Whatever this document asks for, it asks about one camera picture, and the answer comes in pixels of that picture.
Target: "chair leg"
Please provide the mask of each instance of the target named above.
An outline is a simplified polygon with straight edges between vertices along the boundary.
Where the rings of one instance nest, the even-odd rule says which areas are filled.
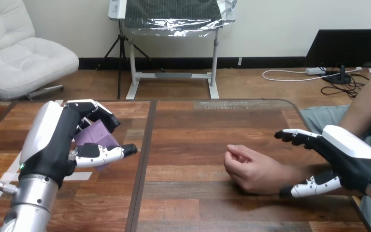
[[[48,92],[52,92],[52,91],[57,90],[57,89],[60,89],[62,91],[63,86],[60,85],[60,86],[52,86],[52,87],[48,87],[48,88],[38,89],[34,92],[28,93],[26,95],[26,97],[27,98],[33,98],[33,97],[36,97],[36,96],[39,96],[39,95],[42,95],[42,94],[45,94],[45,93],[48,93]]]

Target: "purple block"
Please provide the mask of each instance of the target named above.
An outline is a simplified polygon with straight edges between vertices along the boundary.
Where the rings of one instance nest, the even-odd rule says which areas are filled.
[[[119,145],[116,139],[110,134],[107,128],[103,125],[101,120],[97,120],[92,125],[85,128],[83,131],[79,132],[74,140],[77,146],[84,145],[85,143],[95,143],[100,146],[111,146]],[[94,167],[97,171],[101,172],[110,163],[103,164]]]

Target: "wooden table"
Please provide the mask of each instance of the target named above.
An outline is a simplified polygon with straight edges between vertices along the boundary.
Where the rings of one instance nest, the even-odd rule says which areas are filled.
[[[306,129],[283,100],[102,102],[121,121],[113,135],[140,154],[85,181],[65,181],[49,231],[366,232],[348,197],[280,199],[244,195],[224,170],[227,144],[244,144],[285,164],[324,160],[273,134]],[[22,148],[43,102],[17,103],[0,121],[0,178]],[[10,197],[0,197],[0,225]]]

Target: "tufted cushion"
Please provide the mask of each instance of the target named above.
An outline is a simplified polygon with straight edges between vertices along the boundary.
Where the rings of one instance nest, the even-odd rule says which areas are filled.
[[[77,56],[62,45],[28,38],[0,50],[0,99],[13,99],[77,70]]]
[[[0,49],[35,36],[22,0],[0,0]]]

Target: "power strip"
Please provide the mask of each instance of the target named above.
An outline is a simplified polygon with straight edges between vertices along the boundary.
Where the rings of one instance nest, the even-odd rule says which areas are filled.
[[[319,75],[319,74],[325,74],[326,68],[307,68],[305,69],[306,74],[308,75]]]

